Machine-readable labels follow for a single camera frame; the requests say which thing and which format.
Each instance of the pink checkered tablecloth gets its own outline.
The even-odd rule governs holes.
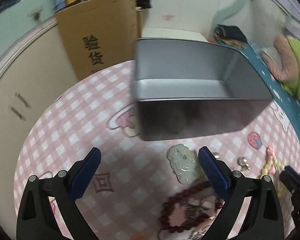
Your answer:
[[[246,177],[256,178],[266,161],[266,147],[275,148],[284,164],[300,173],[300,142],[279,106],[272,103],[242,131],[229,134],[167,141],[142,141],[134,123],[129,83],[133,61],[104,69],[66,91],[42,114],[21,150],[15,177],[14,203],[18,213],[28,178],[52,177],[69,170],[92,147],[101,150],[101,164],[83,198],[76,201],[82,215],[100,240],[129,240],[137,235],[156,240],[161,204],[186,185],[178,182],[166,158],[169,147],[183,143],[198,152],[202,146],[218,152],[232,170],[237,158],[246,156],[251,166]],[[278,174],[276,188],[282,185]],[[290,193],[280,197],[285,235],[294,228]],[[243,223],[249,201],[245,201],[229,237]],[[62,233],[71,238],[56,202],[51,206]],[[169,234],[161,240],[187,239],[190,231]]]

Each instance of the cartoon face sticker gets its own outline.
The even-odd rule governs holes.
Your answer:
[[[251,147],[255,148],[256,150],[259,150],[261,148],[262,141],[260,135],[258,135],[256,132],[249,133],[247,139]]]
[[[275,117],[278,119],[278,121],[282,124],[283,130],[287,133],[288,132],[288,127],[290,124],[290,121],[285,114],[285,112],[281,109],[281,107],[277,104],[276,101],[272,101],[270,103],[270,107],[272,108]]]
[[[112,116],[108,121],[109,129],[121,128],[125,136],[137,136],[140,133],[140,126],[133,108],[134,104],[128,105]]]

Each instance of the screw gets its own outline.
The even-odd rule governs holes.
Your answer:
[[[241,167],[241,171],[250,171],[250,170],[251,170],[251,168],[250,168],[249,164],[246,164],[245,166]]]
[[[212,154],[218,161],[221,161],[218,153],[212,153]]]
[[[30,181],[30,182],[33,182],[33,181],[35,181],[36,178],[37,178],[37,177],[36,177],[35,175],[32,175],[32,176],[30,176],[29,181]]]
[[[67,172],[66,171],[59,171],[58,172],[58,177],[60,177],[60,178],[63,178],[64,176],[66,176],[67,175]]]
[[[271,181],[271,178],[268,175],[263,176],[263,178],[264,178],[264,180],[266,182],[270,182]]]
[[[233,174],[233,176],[235,176],[236,178],[240,178],[241,175],[242,175],[240,171],[233,171],[232,174]]]

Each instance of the blue gripper pad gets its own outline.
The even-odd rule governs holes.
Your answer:
[[[98,148],[93,148],[88,156],[85,157],[84,163],[72,179],[69,192],[69,197],[72,202],[82,198],[100,163],[101,152]]]
[[[296,173],[293,168],[290,166],[285,166],[284,170],[289,172],[300,183],[300,175]]]
[[[206,146],[199,150],[198,157],[199,163],[216,195],[224,201],[228,201],[231,197],[229,192],[230,185],[218,167],[215,157]]]

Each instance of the teal cabinet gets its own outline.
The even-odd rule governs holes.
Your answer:
[[[53,0],[23,0],[10,8],[12,27],[18,38],[53,14]]]
[[[0,14],[0,56],[17,40],[17,36],[12,28],[10,8]]]
[[[0,13],[0,56],[29,30],[53,16],[53,0],[23,0]]]

